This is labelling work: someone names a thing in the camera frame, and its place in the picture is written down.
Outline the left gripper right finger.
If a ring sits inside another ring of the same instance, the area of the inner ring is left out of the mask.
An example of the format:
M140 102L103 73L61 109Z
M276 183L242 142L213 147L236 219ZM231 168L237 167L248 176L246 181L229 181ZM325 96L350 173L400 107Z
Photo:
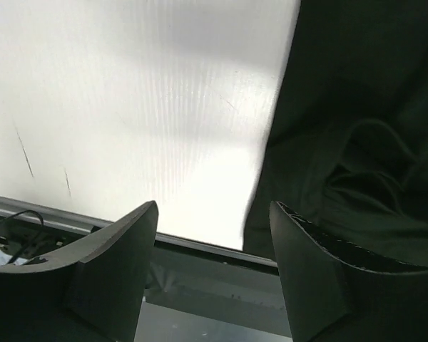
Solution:
M270 205L294 341L428 341L428 267L381 256Z

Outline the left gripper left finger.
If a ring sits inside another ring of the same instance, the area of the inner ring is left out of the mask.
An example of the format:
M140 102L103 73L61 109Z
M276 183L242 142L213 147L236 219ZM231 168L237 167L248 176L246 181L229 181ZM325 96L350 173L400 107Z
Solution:
M158 206L22 265L0 265L0 341L132 341Z

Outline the black t shirt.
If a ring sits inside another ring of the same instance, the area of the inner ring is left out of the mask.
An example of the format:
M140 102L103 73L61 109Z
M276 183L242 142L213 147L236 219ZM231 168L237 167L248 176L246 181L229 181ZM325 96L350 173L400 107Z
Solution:
M243 250L271 202L428 266L428 1L302 1Z

